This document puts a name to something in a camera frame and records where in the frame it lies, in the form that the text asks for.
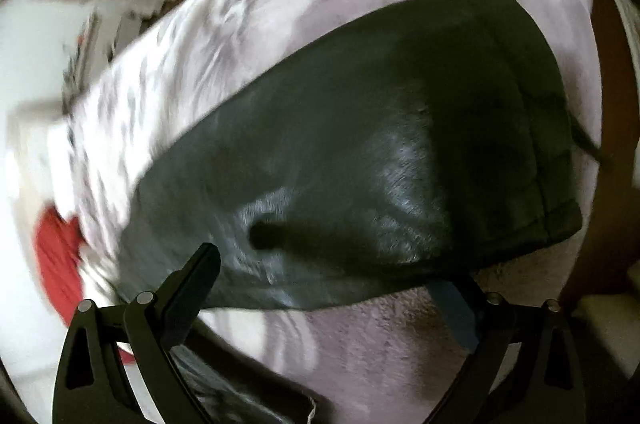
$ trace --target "bedding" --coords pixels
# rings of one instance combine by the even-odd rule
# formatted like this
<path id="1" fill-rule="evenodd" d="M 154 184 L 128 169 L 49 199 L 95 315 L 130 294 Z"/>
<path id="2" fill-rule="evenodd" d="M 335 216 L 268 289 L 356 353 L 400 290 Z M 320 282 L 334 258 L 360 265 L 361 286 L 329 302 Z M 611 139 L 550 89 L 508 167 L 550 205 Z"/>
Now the bedding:
<path id="1" fill-rule="evenodd" d="M 86 266 L 117 282 L 118 239 L 132 193 L 178 137 L 285 57 L 399 1 L 187 0 L 152 27 L 73 110 L 74 181 L 92 248 Z M 591 0 L 517 1 L 555 55 L 570 111 L 598 143 Z M 597 166 L 579 151 L 573 162 L 586 226 Z M 511 302 L 540 304 L 558 295 L 583 236 L 485 269 L 478 281 Z M 212 310 L 200 318 L 242 352 L 331 401 L 336 422 L 421 422 L 464 358 L 421 288 L 313 312 Z"/>
<path id="2" fill-rule="evenodd" d="M 405 0 L 301 48 L 154 163 L 118 293 L 216 242 L 204 308 L 350 305 L 528 254 L 582 227 L 571 124 L 515 0 Z"/>

